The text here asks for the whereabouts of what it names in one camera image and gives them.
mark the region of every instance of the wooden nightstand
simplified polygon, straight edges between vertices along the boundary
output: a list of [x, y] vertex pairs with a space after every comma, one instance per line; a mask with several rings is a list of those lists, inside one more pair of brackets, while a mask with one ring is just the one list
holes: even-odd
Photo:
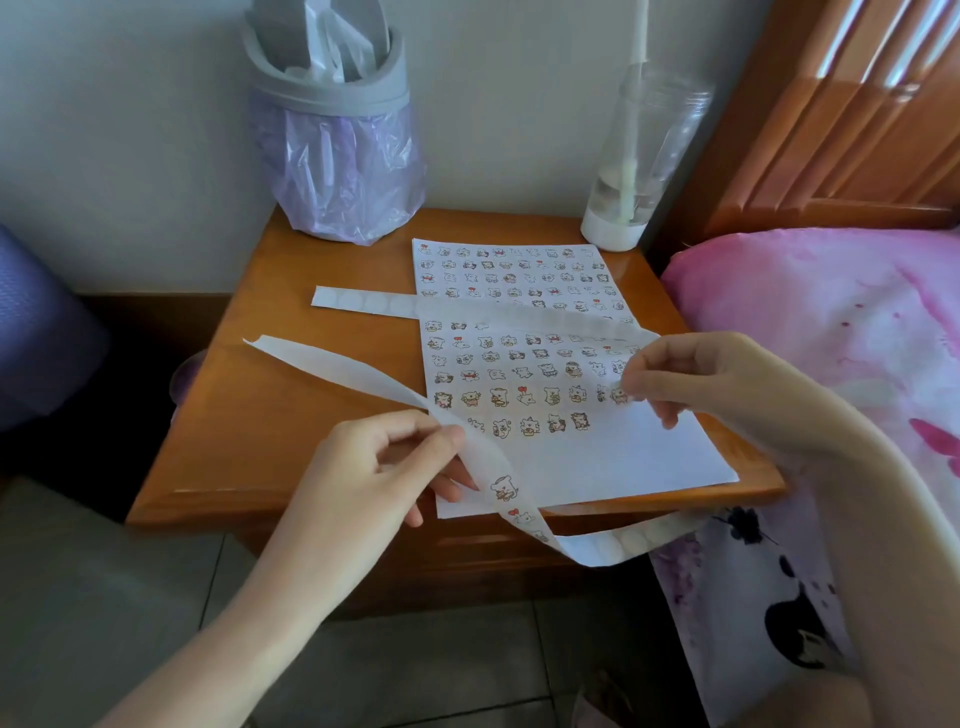
[[[270, 334], [329, 349], [425, 392], [416, 321], [310, 306], [317, 285], [414, 293], [414, 237], [524, 246], [583, 242], [574, 218], [425, 209], [363, 248], [293, 231], [278, 210], [127, 523], [225, 529], [259, 553], [327, 432], [342, 420], [398, 407], [279, 365], [244, 338]], [[645, 328], [686, 330], [642, 255], [604, 259]], [[711, 418], [701, 422], [739, 482], [544, 510], [550, 527], [562, 535], [586, 533], [676, 508], [765, 502], [784, 493], [780, 474], [755, 449]], [[400, 531], [348, 601], [348, 611], [535, 595], [585, 571], [498, 516], [438, 521], [432, 498], [420, 502], [426, 523]]]

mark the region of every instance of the left hand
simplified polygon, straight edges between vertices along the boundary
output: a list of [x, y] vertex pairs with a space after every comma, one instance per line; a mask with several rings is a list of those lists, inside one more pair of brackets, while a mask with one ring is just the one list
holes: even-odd
[[[416, 500], [428, 484], [452, 496], [450, 476], [469, 481], [462, 464], [451, 465], [465, 441], [461, 427], [441, 427], [419, 410], [339, 423], [317, 448], [238, 598], [288, 618], [323, 619], [405, 519], [422, 522]], [[383, 467], [385, 459], [392, 467]]]

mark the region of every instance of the clear plastic bottle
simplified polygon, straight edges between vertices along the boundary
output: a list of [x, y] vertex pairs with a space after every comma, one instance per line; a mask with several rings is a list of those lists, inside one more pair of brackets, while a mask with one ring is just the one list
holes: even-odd
[[712, 95], [649, 62], [628, 67], [580, 228], [589, 242], [609, 251], [636, 246]]

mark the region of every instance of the white bottle cap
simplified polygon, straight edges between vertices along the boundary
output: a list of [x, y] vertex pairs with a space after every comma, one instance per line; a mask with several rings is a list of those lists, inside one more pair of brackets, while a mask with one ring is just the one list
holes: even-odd
[[588, 207], [584, 213], [584, 222], [580, 225], [580, 234], [587, 239], [588, 243], [593, 243], [602, 251], [623, 253], [636, 247], [646, 227], [646, 223], [642, 225], [609, 223]]

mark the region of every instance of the floor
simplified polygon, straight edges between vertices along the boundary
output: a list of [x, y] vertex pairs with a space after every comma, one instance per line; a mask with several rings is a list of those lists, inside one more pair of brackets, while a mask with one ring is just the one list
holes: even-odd
[[[252, 561], [229, 536], [133, 534], [16, 480], [0, 497], [0, 724], [90, 725], [219, 614]], [[565, 728], [604, 667], [638, 725], [703, 725], [649, 565], [632, 563], [636, 578], [591, 595], [325, 624], [254, 717]]]

